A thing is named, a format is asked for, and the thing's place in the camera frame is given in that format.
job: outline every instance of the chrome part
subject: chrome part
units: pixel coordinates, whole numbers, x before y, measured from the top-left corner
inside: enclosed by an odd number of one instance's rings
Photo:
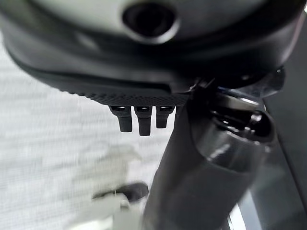
[[[283,88],[284,80],[285,71],[280,68],[252,85],[229,91],[244,98],[258,100],[279,92]]]
[[[221,30],[259,9],[268,0],[32,0],[56,16],[83,28],[127,37],[122,23],[124,10],[133,4],[155,2],[176,9],[178,24],[164,36],[151,41],[183,40]]]
[[[259,106],[259,103],[255,101],[242,97],[237,97],[236,95],[228,95],[221,92],[216,94],[216,97],[212,101],[212,103],[214,104],[214,106],[217,107],[224,107],[243,111],[253,111]]]

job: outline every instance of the lever handle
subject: lever handle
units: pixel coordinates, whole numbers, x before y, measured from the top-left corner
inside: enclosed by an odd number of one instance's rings
[[[261,119],[253,126],[247,122],[253,130],[236,130],[226,120],[223,123],[220,114],[217,118],[205,106],[189,101],[155,174],[143,229],[221,227],[275,140],[272,120],[265,113],[261,117],[262,124]]]

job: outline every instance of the adjustment lever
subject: adjustment lever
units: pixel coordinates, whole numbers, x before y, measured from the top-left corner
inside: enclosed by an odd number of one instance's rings
[[[156,127],[166,128],[168,116],[173,113],[174,106],[157,106],[156,107]]]
[[[122,133],[132,132],[131,107],[109,106],[111,112],[117,116],[119,128]]]
[[[153,108],[149,106],[134,107],[135,114],[138,117],[138,121],[139,121],[140,136],[150,135],[152,110]]]

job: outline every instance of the round hole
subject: round hole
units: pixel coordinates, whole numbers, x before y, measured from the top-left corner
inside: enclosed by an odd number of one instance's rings
[[[132,38],[138,37],[138,40],[141,38],[145,41],[167,34],[176,24],[176,15],[164,5],[138,3],[124,11],[122,20]]]

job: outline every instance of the gray carpet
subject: gray carpet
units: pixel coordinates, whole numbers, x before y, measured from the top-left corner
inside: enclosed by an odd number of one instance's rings
[[[122,134],[107,106],[52,89],[0,45],[0,229],[61,230],[93,194],[151,183],[173,129]]]

